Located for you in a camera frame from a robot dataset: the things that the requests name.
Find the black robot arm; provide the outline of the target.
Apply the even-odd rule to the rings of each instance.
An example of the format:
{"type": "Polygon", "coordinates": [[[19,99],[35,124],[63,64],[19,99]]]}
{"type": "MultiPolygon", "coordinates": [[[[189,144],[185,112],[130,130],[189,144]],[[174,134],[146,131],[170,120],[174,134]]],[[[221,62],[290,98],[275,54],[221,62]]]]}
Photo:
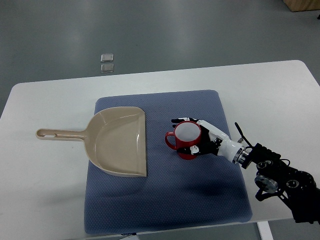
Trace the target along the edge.
{"type": "Polygon", "coordinates": [[[235,126],[241,136],[239,143],[245,141],[248,146],[240,154],[238,163],[247,169],[254,163],[257,169],[255,184],[258,191],[255,198],[262,202],[278,197],[290,210],[296,223],[320,222],[320,189],[313,176],[290,166],[290,161],[280,154],[257,143],[252,145],[238,125],[235,126]]]}

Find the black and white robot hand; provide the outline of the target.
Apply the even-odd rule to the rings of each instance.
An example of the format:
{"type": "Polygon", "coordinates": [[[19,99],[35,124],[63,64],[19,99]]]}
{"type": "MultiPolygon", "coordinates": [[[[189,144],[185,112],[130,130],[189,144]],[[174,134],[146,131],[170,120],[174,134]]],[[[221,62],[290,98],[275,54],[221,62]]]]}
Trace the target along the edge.
{"type": "Polygon", "coordinates": [[[174,118],[171,120],[172,127],[175,128],[184,121],[191,121],[200,126],[201,139],[200,143],[190,147],[190,150],[179,148],[177,150],[179,153],[192,154],[196,157],[213,154],[223,156],[234,164],[244,161],[245,155],[249,154],[241,143],[231,140],[226,133],[205,120],[191,117],[174,118]]]}

